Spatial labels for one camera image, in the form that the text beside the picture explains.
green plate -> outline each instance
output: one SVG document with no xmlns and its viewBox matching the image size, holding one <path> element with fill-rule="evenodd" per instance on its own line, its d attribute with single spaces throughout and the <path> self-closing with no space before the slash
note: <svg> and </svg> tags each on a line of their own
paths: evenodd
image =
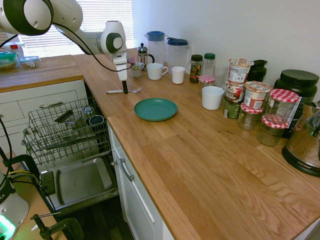
<svg viewBox="0 0 320 240">
<path fill-rule="evenodd" d="M 172 118 L 177 111 L 177 105 L 164 98 L 144 99 L 134 106 L 135 114 L 150 122 L 161 122 Z"/>
</svg>

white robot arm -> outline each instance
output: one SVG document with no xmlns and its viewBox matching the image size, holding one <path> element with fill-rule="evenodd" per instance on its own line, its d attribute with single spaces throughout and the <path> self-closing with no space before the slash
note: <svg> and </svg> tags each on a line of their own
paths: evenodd
<svg viewBox="0 0 320 240">
<path fill-rule="evenodd" d="M 120 80 L 125 81 L 128 56 L 122 24 L 107 21 L 102 32 L 84 32 L 80 29 L 82 21 L 83 12 L 76 0 L 0 0 L 0 30 L 37 36 L 53 24 L 86 54 L 110 54 Z"/>
</svg>

blue lid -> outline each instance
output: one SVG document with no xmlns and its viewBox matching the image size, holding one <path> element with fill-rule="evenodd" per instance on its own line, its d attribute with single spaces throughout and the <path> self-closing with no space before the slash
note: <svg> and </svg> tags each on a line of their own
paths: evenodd
<svg viewBox="0 0 320 240">
<path fill-rule="evenodd" d="M 184 39 L 177 39 L 177 38 L 173 38 L 173 37 L 168 37 L 168 44 L 169 45 L 175 45 L 175 46 L 184 46 L 184 45 L 188 45 L 188 41 L 184 40 Z"/>
<path fill-rule="evenodd" d="M 162 31 L 149 31 L 146 33 L 146 39 L 152 42 L 164 41 L 165 33 Z"/>
</svg>

open dishwasher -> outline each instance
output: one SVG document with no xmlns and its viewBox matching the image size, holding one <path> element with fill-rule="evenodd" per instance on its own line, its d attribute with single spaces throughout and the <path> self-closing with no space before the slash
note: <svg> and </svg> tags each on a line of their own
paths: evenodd
<svg viewBox="0 0 320 240">
<path fill-rule="evenodd" d="M 61 215 L 118 194 L 107 122 L 93 97 L 42 106 L 28 116 L 22 144 Z"/>
</svg>

wire dish rack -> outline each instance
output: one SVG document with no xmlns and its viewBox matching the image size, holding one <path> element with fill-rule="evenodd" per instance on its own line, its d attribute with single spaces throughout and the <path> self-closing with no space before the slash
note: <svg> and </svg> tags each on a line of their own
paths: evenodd
<svg viewBox="0 0 320 240">
<path fill-rule="evenodd" d="M 110 152 L 107 123 L 93 97 L 60 102 L 28 116 L 22 145 L 37 165 L 71 156 L 85 162 Z"/>
</svg>

